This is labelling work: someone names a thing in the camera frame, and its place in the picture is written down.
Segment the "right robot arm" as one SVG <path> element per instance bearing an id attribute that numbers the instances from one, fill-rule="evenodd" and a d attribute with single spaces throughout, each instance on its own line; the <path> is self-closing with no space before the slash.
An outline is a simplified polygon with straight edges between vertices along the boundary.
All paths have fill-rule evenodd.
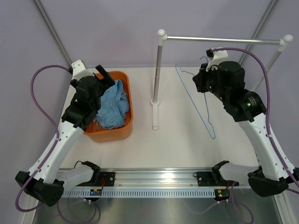
<path id="1" fill-rule="evenodd" d="M 210 92 L 222 102 L 224 110 L 245 132 L 258 161 L 253 167 L 219 162 L 212 167 L 212 181 L 216 185 L 226 181 L 247 184 L 261 197 L 278 195 L 293 182 L 287 171 L 298 179 L 299 169 L 284 154 L 281 156 L 287 168 L 283 167 L 270 141 L 275 136 L 266 129 L 266 107 L 257 93 L 245 89 L 244 78 L 245 70 L 234 61 L 212 66 L 204 63 L 192 78 L 198 92 Z"/>

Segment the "light blue shorts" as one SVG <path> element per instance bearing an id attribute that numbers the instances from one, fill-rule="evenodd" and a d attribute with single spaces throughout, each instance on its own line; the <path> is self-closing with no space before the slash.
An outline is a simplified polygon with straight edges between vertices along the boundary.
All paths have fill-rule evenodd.
<path id="1" fill-rule="evenodd" d="M 100 109 L 95 119 L 104 129 L 112 130 L 125 125 L 126 113 L 130 106 L 121 80 L 108 88 L 100 99 Z"/>

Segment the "blue wire hanger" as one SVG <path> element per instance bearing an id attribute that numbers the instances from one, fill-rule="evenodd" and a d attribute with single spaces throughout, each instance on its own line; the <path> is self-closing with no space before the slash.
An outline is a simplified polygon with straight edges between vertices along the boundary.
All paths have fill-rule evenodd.
<path id="1" fill-rule="evenodd" d="M 190 92 L 189 92 L 187 86 L 185 85 L 185 83 L 184 83 L 184 81 L 183 81 L 183 78 L 182 78 L 182 74 L 183 74 L 183 73 L 185 73 L 185 74 L 189 74 L 189 75 L 191 75 L 191 76 L 195 76 L 195 74 L 192 73 L 192 72 L 190 72 L 190 71 L 187 71 L 187 70 L 183 69 L 183 68 L 182 68 L 180 65 L 178 65 L 177 63 L 175 64 L 175 71 L 176 71 L 176 73 L 177 73 L 177 75 L 178 75 L 178 77 L 179 77 L 179 80 L 180 80 L 180 82 L 181 82 L 181 84 L 182 84 L 184 90 L 185 90 L 186 93 L 187 93 L 187 96 L 189 97 L 189 99 L 190 99 L 190 101 L 191 101 L 191 103 L 192 103 L 194 109 L 196 110 L 196 112 L 197 112 L 197 114 L 198 114 L 198 116 L 199 116 L 199 118 L 200 118 L 202 124 L 204 125 L 204 127 L 205 127 L 205 129 L 206 129 L 208 135 L 210 136 L 210 138 L 211 138 L 212 140 L 215 140 L 215 139 L 216 139 L 216 132 L 215 132 L 214 125 L 213 125 L 213 123 L 212 123 L 211 120 L 210 120 L 211 117 L 210 117 L 210 111 L 209 111 L 209 106 L 208 106 L 208 102 L 207 102 L 206 94 L 204 93 L 204 102 L 205 102 L 206 115 L 207 115 L 207 117 L 206 117 L 206 119 L 204 119 L 203 116 L 202 116 L 202 114 L 201 114 L 201 112 L 200 112 L 200 110 L 199 110 L 199 108 L 197 107 L 196 103 L 194 102 L 194 100 L 193 100 L 193 98 L 192 98 L 192 96 L 191 96 L 191 94 L 190 94 Z"/>

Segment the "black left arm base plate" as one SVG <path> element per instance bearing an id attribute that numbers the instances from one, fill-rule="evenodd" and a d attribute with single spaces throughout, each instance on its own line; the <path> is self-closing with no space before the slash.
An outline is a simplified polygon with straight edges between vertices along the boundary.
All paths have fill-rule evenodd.
<path id="1" fill-rule="evenodd" d="M 93 174 L 89 181 L 91 186 L 113 187 L 115 182 L 115 172 L 98 171 Z"/>

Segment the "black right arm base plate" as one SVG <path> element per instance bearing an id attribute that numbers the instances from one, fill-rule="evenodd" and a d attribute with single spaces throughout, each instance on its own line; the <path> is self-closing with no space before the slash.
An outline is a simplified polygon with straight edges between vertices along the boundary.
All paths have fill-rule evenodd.
<path id="1" fill-rule="evenodd" d="M 218 171 L 212 170 L 194 172 L 193 177 L 197 179 L 199 187 L 226 187 L 234 183 L 232 180 L 224 180 Z"/>

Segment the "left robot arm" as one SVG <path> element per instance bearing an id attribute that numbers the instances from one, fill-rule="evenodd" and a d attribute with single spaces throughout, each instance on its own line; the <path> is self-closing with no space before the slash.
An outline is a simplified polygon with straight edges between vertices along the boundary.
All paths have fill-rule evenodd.
<path id="1" fill-rule="evenodd" d="M 100 182 L 100 167 L 88 161 L 58 175 L 70 149 L 95 119 L 101 96 L 115 84 L 101 65 L 95 69 L 102 78 L 83 66 L 73 66 L 68 70 L 73 74 L 70 85 L 76 91 L 71 103 L 62 115 L 60 125 L 54 126 L 56 133 L 40 158 L 27 172 L 20 171 L 15 177 L 21 187 L 20 192 L 49 207 L 60 200 L 66 189 L 83 183 L 95 186 Z"/>

